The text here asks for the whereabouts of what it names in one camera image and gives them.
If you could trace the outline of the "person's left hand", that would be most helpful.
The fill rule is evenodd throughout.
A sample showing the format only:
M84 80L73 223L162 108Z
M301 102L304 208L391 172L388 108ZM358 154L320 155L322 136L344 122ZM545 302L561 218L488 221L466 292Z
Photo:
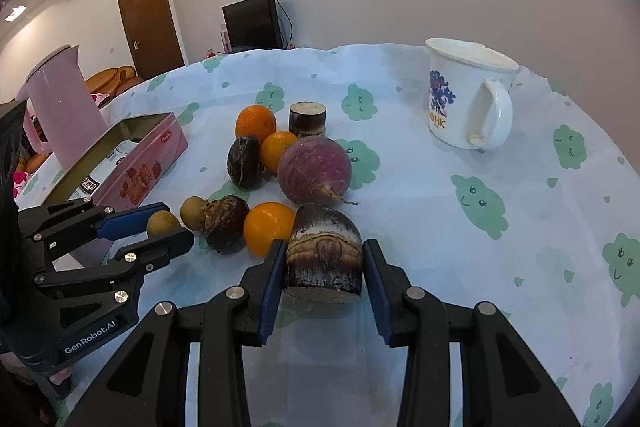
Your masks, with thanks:
M32 376L32 372L14 355L13 352L6 352L0 355L0 360L3 367L11 374L17 375L21 378L25 383L33 383L34 377ZM74 370L74 366L70 365L55 373L54 375L49 376L49 381L54 385L60 385L66 379L69 379L72 376Z

